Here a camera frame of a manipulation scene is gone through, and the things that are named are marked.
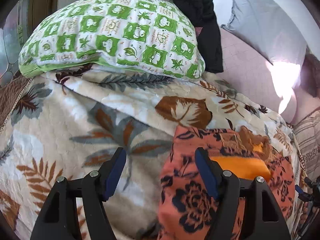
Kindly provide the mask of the person's right hand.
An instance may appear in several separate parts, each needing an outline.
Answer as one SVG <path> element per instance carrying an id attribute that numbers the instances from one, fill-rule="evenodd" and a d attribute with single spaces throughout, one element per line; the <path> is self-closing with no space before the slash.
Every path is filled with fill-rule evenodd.
<path id="1" fill-rule="evenodd" d="M 302 214 L 299 219 L 299 231 L 304 232 L 308 224 L 313 219 L 317 212 L 317 208 L 313 206 L 313 202 L 305 202 L 302 209 Z"/>

